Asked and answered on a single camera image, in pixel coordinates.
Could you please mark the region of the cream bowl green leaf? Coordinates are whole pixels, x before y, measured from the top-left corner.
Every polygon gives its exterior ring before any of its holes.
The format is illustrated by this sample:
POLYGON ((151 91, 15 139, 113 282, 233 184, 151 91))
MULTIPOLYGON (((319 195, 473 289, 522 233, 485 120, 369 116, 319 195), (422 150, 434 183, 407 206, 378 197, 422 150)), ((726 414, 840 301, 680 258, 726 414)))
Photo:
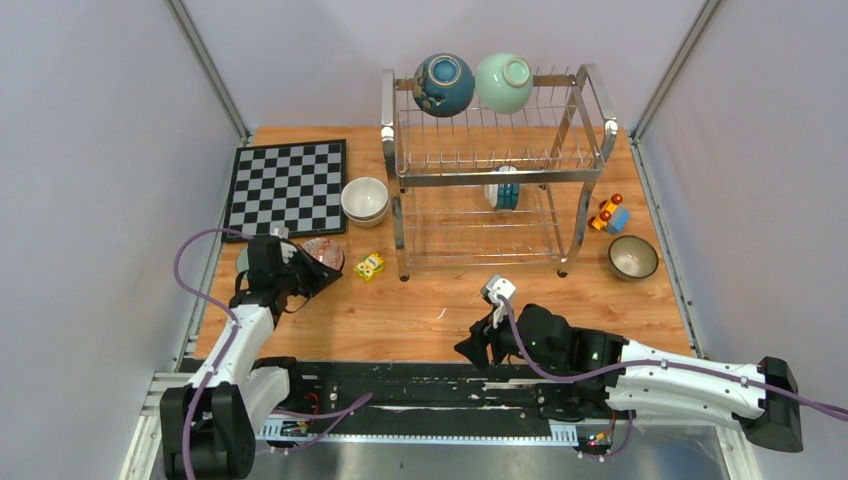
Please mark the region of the cream bowl green leaf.
POLYGON ((387 213, 388 213, 388 211, 384 210, 384 211, 382 211, 382 212, 380 212, 376 215, 373 215, 373 216, 370 216, 370 217, 362 217, 362 218, 356 217, 356 216, 353 216, 353 215, 349 215, 348 219, 356 226, 359 226, 359 227, 362 227, 362 228, 370 228, 370 227, 375 227, 375 226, 379 225, 383 221, 383 219, 386 217, 387 213))

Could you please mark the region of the plain cream bowl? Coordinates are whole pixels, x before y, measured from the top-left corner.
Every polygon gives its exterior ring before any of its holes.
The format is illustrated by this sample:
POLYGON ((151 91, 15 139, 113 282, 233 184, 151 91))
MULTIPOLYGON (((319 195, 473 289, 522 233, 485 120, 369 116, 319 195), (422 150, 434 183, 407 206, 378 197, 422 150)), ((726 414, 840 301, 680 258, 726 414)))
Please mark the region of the plain cream bowl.
POLYGON ((348 182, 341 192, 344 213, 355 220, 371 220, 381 216, 388 207, 387 186, 374 177, 360 177, 348 182))

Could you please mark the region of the dark patterned rim bowl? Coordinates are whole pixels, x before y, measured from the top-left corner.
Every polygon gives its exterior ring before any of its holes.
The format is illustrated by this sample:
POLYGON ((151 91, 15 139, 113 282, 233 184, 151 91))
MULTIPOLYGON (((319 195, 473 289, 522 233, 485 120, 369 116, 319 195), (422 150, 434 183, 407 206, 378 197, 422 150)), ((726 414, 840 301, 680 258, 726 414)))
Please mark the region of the dark patterned rim bowl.
POLYGON ((659 254, 652 244, 635 235, 616 237, 607 249, 607 260, 612 274, 628 282, 651 277, 660 265, 659 254))

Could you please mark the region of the pale green striped bowl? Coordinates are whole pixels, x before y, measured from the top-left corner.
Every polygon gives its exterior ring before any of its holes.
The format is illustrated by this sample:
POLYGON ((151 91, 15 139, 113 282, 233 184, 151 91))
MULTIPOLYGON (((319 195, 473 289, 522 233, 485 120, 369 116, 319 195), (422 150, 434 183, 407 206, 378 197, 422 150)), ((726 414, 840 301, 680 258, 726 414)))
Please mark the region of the pale green striped bowl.
POLYGON ((237 273, 247 272, 249 270, 249 259, 246 247, 239 252, 236 258, 235 268, 237 273))

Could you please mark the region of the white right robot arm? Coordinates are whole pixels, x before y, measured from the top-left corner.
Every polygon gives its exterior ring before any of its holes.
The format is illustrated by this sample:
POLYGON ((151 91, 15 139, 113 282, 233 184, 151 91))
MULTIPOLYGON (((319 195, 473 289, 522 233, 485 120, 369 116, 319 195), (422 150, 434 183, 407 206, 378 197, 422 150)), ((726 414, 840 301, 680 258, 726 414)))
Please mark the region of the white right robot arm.
POLYGON ((572 384, 567 398, 580 418, 632 412, 686 417, 737 428, 752 444, 803 450, 797 381, 788 363, 721 363, 649 347, 601 330, 571 326, 536 304, 510 323, 501 306, 475 322, 454 349, 475 367, 524 359, 540 377, 572 384))

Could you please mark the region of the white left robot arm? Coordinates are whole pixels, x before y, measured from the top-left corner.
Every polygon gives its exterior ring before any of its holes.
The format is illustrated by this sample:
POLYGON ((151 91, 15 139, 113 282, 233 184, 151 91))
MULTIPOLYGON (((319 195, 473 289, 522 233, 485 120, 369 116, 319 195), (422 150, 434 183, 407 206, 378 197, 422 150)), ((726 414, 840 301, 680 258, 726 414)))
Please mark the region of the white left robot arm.
POLYGON ((258 356, 287 313, 287 301, 314 299, 339 280, 345 254, 337 242, 302 244, 257 235, 244 250, 247 267, 221 309, 229 321, 212 352, 182 386, 160 400, 164 475, 168 479, 244 479, 256 436, 271 412, 298 411, 306 400, 292 357, 258 356))

